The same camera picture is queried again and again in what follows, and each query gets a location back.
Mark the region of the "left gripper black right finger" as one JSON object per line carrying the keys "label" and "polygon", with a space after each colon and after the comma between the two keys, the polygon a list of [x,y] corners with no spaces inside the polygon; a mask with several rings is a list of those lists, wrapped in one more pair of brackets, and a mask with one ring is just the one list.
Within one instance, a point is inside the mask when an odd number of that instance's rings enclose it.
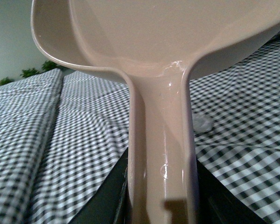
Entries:
{"label": "left gripper black right finger", "polygon": [[265,221],[237,199],[201,162],[197,161],[200,224],[264,224]]}

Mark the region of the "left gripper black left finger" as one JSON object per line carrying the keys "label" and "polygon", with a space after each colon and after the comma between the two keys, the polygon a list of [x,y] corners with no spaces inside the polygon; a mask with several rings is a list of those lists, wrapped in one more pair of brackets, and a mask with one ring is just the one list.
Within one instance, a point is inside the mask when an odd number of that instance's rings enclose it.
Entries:
{"label": "left gripper black left finger", "polygon": [[128,149],[122,154],[95,195],[72,218],[72,224],[124,224]]}

